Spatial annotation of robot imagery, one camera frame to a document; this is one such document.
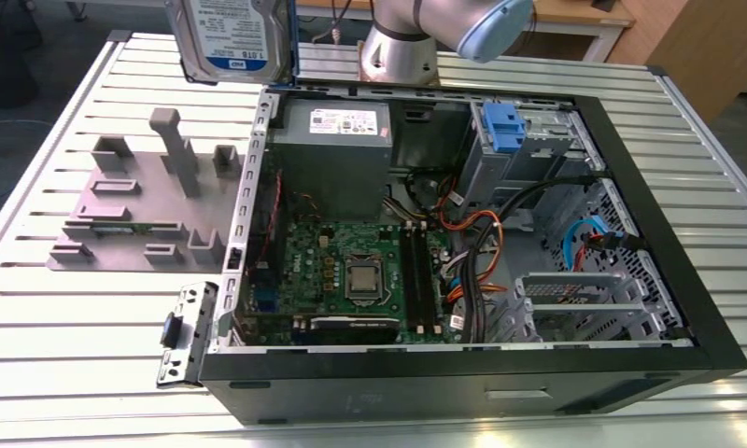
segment slotted metal work surface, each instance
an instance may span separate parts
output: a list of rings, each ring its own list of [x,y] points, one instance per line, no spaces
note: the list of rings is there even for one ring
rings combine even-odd
[[[355,78],[357,50],[302,47],[303,76]],[[441,55],[442,82],[598,96],[747,355],[747,181],[674,86],[642,67]],[[152,446],[747,446],[747,371],[616,414],[243,429],[200,390],[159,391],[162,320],[203,274],[63,273],[47,252],[102,134],[163,151],[147,124],[179,109],[195,150],[243,142],[261,86],[188,84],[168,35],[108,43],[0,215],[0,442]]]

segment ram slot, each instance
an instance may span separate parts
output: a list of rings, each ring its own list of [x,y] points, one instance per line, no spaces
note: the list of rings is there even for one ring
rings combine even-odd
[[[413,257],[413,229],[402,227],[399,247],[402,252],[403,301],[407,312],[407,329],[417,331],[421,323],[419,292],[415,283],[415,260]]]
[[[435,334],[438,327],[438,305],[433,288],[433,260],[429,255],[426,230],[414,232],[414,261],[417,284],[419,286],[421,323],[427,334]]]

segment connector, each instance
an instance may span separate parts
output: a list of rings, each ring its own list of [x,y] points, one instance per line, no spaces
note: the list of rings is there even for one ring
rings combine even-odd
[[[604,251],[614,250],[618,247],[637,251],[646,248],[645,239],[624,231],[610,231],[604,235],[588,238],[588,248]]]

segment hard drive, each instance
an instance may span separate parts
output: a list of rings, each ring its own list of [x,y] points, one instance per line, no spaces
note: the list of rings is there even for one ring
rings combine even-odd
[[[291,0],[167,0],[188,81],[291,84],[294,8]]]

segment white sticker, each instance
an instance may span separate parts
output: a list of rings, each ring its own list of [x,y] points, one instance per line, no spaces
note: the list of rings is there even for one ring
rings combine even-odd
[[[459,196],[459,193],[457,193],[455,191],[451,191],[449,193],[449,199],[451,200],[453,203],[455,203],[457,205],[462,205],[462,201],[465,201],[465,198],[462,196]]]
[[[310,133],[377,135],[377,111],[315,109],[310,112]]]
[[[263,16],[253,0],[191,0],[206,58],[229,70],[261,70],[269,60]]]
[[[465,318],[461,315],[451,315],[449,327],[453,329],[465,329]]]

